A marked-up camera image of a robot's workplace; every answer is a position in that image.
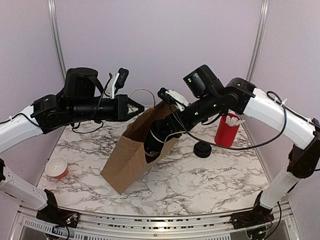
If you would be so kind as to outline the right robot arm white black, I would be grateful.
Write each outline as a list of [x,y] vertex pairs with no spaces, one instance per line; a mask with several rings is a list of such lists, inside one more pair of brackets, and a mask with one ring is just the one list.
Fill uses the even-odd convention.
[[207,65],[188,74],[184,82],[196,97],[193,103],[174,90],[161,88],[158,91],[163,101],[177,106],[177,110],[165,118],[159,133],[161,138],[179,131],[189,132],[201,121],[230,110],[258,120],[292,141],[288,166],[258,194],[251,210],[234,213],[230,217],[235,229],[272,220],[272,210],[278,201],[316,170],[320,159],[319,122],[288,111],[279,96],[270,98],[271,91],[264,92],[243,78],[233,78],[223,85]]

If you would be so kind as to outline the brown paper bag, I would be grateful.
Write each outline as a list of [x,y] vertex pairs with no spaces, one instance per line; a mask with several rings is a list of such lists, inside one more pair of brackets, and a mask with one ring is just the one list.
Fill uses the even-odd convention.
[[164,119],[170,113],[168,105],[161,101],[129,124],[118,140],[100,172],[100,175],[118,194],[125,192],[147,170],[163,159],[178,142],[179,135],[172,139],[168,138],[161,152],[156,155],[156,159],[150,163],[147,162],[144,142],[151,124],[156,120]]

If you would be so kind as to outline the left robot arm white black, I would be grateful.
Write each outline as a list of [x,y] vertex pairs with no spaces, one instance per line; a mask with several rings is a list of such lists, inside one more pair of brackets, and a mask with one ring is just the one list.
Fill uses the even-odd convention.
[[[145,108],[126,94],[118,94],[129,75],[120,68],[111,74],[106,85],[98,79],[98,71],[87,67],[70,68],[64,87],[57,94],[48,94],[35,100],[21,112],[0,124],[0,151],[33,137],[46,135],[60,127],[80,123],[126,122]],[[79,213],[61,209],[53,192],[38,188],[17,176],[0,161],[0,190],[17,198],[37,211],[39,220],[67,228],[76,228]]]

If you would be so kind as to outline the single black paper cup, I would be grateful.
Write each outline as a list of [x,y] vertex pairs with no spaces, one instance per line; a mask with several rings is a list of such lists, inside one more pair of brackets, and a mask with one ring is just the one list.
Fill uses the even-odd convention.
[[149,164],[156,160],[165,144],[170,128],[164,119],[154,121],[144,141],[145,160]]

